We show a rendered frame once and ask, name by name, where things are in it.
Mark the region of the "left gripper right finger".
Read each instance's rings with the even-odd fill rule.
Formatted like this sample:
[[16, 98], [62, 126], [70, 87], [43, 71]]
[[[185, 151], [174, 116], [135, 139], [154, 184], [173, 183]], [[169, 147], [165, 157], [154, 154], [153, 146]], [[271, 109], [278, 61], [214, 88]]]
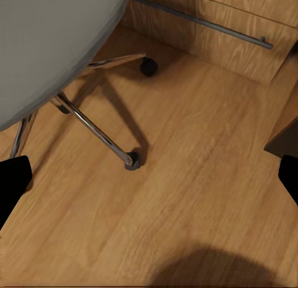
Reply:
[[281, 158], [278, 176], [298, 205], [298, 157], [283, 156]]

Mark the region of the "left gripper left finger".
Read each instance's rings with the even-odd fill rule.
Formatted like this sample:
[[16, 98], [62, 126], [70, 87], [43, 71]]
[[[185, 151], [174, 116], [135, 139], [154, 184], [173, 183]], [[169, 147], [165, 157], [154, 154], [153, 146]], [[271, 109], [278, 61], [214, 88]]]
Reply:
[[26, 155], [0, 162], [0, 230], [32, 179]]

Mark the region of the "swivel chair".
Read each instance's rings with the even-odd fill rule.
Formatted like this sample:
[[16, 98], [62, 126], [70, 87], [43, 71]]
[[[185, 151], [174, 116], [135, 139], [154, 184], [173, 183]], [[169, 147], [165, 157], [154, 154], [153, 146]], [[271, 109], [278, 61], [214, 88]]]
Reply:
[[158, 68], [145, 51], [94, 61], [121, 20], [129, 0], [0, 0], [0, 133], [20, 126], [9, 159], [22, 154], [40, 108], [50, 102], [72, 113], [111, 149], [127, 170], [140, 155], [124, 152], [63, 91], [76, 78], [142, 59], [150, 77]]

